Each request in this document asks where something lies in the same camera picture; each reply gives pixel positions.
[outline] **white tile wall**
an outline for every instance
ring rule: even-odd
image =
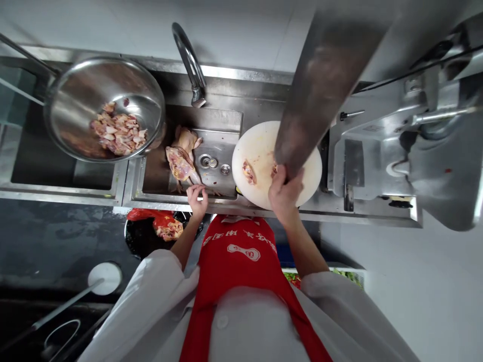
[[[203,63],[293,72],[315,4],[329,1],[0,0],[0,32],[23,44],[180,59],[171,34],[177,21]],[[397,3],[363,80],[399,75],[463,14],[483,10],[480,0]]]

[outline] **sink drain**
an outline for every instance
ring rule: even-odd
[[[211,157],[208,153],[202,154],[198,160],[201,168],[216,168],[218,166],[216,158]]]
[[[221,165],[220,172],[225,176],[228,175],[231,172],[231,166],[226,163]]]

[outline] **sleeve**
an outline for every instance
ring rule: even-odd
[[[346,277],[310,274],[302,279],[301,291],[363,349],[391,354],[392,360],[419,361],[370,297]]]
[[[184,283],[181,264],[172,252],[151,253],[140,263],[79,361],[120,360],[153,323],[196,287],[197,276],[190,278],[196,280]]]

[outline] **chef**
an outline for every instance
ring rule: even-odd
[[[208,206],[205,187],[191,186],[183,234],[141,262],[79,361],[417,361],[364,291],[329,271],[295,206],[302,174],[285,183],[279,166],[269,190],[301,291],[284,277],[262,218],[216,216],[185,278]]]

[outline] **raw chicken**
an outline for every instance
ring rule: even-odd
[[[152,222],[152,227],[156,235],[164,241],[178,240],[183,233],[183,224],[173,218],[172,214],[164,217],[156,217]]]
[[[139,131],[135,115],[123,113],[114,116],[116,102],[107,103],[102,109],[104,112],[91,122],[102,148],[109,149],[116,156],[125,156],[146,143],[147,130]]]
[[[272,158],[273,158],[272,172],[270,173],[270,177],[273,178],[277,174],[277,161],[275,161],[275,153],[273,151],[269,152],[268,155],[272,156]]]
[[[194,161],[193,150],[203,142],[203,138],[198,138],[198,135],[195,132],[181,126],[176,127],[175,138],[176,140],[171,146],[181,147],[187,154],[189,154],[191,160]]]
[[[255,176],[255,173],[252,170],[252,167],[248,163],[247,160],[243,162],[243,174],[248,180],[248,183],[250,185],[256,185],[257,184],[257,177]]]
[[[170,163],[170,169],[173,176],[178,181],[176,188],[179,193],[183,191],[181,181],[188,181],[190,185],[200,184],[200,175],[196,172],[193,164],[193,153],[188,154],[183,148],[179,146],[166,147],[166,157]]]
[[[175,133],[176,139],[171,147],[166,147],[166,157],[170,163],[170,169],[178,181],[176,189],[179,193],[183,191],[182,181],[188,181],[190,185],[203,185],[199,173],[194,165],[193,149],[203,141],[198,135],[186,127],[178,126]]]

